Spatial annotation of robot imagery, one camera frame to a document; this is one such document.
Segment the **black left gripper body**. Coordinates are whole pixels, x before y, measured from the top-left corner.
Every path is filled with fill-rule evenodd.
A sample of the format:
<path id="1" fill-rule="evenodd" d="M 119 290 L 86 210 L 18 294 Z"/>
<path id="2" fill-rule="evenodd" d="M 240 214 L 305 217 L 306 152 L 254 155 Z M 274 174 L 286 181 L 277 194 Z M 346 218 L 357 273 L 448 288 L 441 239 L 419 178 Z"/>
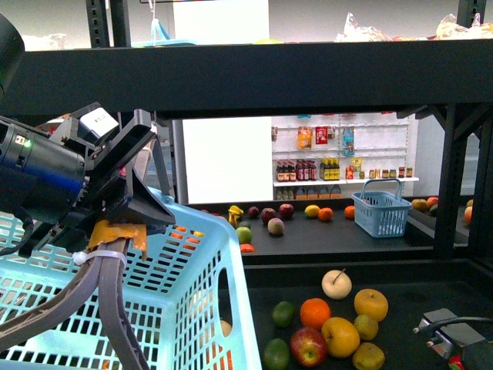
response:
<path id="1" fill-rule="evenodd" d="M 71 113 L 51 135 L 18 125 L 18 254 L 30 257 L 48 242 L 79 251 L 99 220 L 142 224 L 161 234 L 175 217 L 146 188 L 132 162 L 156 140 L 150 121 L 136 114 L 101 138 L 84 136 L 79 119 L 101 107 Z"/>

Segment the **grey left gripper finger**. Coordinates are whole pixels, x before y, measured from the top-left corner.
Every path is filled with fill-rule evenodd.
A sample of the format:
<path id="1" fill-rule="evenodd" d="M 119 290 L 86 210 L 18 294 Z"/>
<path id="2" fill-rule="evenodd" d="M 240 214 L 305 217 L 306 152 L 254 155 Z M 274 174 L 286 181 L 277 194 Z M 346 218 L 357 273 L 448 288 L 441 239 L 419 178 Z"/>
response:
<path id="1" fill-rule="evenodd" d="M 90 258 L 53 298 L 1 324 L 1 350 L 55 328 L 85 304 L 99 281 L 101 257 Z"/>
<path id="2" fill-rule="evenodd" d="M 99 315 L 102 329 L 124 369 L 149 369 L 125 311 L 122 273 L 126 257 L 117 251 L 102 251 L 101 254 Z"/>

